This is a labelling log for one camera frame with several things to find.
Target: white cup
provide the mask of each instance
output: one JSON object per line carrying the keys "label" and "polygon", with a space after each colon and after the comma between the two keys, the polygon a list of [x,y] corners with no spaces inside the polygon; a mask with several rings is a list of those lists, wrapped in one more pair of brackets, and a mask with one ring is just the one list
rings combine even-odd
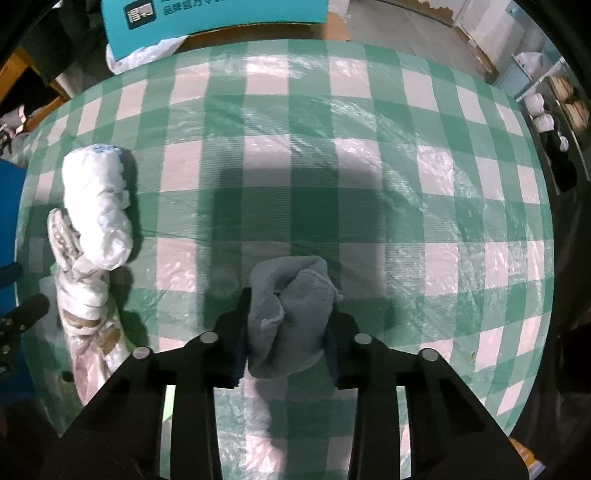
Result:
{"label": "white cup", "polygon": [[525,108],[531,116],[540,116],[545,113],[544,97],[540,93],[532,93],[524,98]]}
{"label": "white cup", "polygon": [[539,133],[550,132],[554,130],[554,119],[548,113],[534,118],[534,127]]}

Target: gray towel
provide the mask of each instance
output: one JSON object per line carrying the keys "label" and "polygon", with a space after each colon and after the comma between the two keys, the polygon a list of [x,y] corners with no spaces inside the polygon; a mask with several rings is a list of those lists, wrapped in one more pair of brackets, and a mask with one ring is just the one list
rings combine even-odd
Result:
{"label": "gray towel", "polygon": [[248,369],[253,377],[301,372],[322,355],[322,339],[339,292],[320,257],[279,257],[255,266],[248,315]]}

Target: white plastic bag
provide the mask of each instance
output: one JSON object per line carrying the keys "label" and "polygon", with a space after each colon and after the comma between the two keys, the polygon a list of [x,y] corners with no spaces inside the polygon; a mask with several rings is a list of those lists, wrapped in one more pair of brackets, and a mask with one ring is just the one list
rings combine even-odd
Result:
{"label": "white plastic bag", "polygon": [[74,384],[86,405],[129,355],[109,272],[90,266],[70,218],[59,209],[47,217],[56,258],[57,311],[72,360]]}
{"label": "white plastic bag", "polygon": [[542,66],[542,54],[538,52],[523,52],[515,56],[515,60],[527,75],[533,77],[535,71]]}
{"label": "white plastic bag", "polygon": [[187,35],[177,38],[167,38],[158,42],[157,45],[138,48],[135,52],[130,53],[120,60],[115,60],[113,51],[111,50],[111,45],[107,44],[105,54],[107,66],[109,67],[109,70],[115,75],[127,72],[128,70],[139,67],[140,65],[144,65],[146,63],[150,63],[151,61],[163,59],[164,57],[172,55],[177,50],[177,48],[182,45],[186,38]]}
{"label": "white plastic bag", "polygon": [[120,153],[111,145],[78,148],[65,156],[61,170],[64,206],[80,232],[84,258],[108,271],[123,265],[133,246]]}

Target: wall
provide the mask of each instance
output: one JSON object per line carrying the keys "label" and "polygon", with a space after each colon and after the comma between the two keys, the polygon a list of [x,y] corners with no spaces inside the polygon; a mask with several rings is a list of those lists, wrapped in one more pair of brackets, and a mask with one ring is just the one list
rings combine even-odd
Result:
{"label": "wall", "polygon": [[336,13],[343,20],[347,16],[349,0],[329,0],[329,12]]}
{"label": "wall", "polygon": [[470,0],[457,23],[486,53],[501,72],[512,61],[524,33],[534,27],[531,19],[518,22],[506,11],[510,0]]}

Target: table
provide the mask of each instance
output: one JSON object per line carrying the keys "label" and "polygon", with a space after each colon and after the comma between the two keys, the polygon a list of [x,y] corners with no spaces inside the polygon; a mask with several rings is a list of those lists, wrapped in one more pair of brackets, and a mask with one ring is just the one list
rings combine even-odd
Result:
{"label": "table", "polygon": [[[50,274],[45,220],[61,205],[62,158],[94,142],[137,164],[134,253],[112,274],[136,345],[183,345],[233,307],[258,261],[317,254],[362,331],[437,349],[511,431],[540,362],[554,267],[540,162],[506,94],[411,55],[309,40],[204,48],[109,79],[51,114],[18,154],[30,163],[20,297]],[[59,376],[60,338],[41,325],[24,347],[63,430],[79,405]],[[355,402],[323,361],[216,392],[225,478],[340,478]]]}

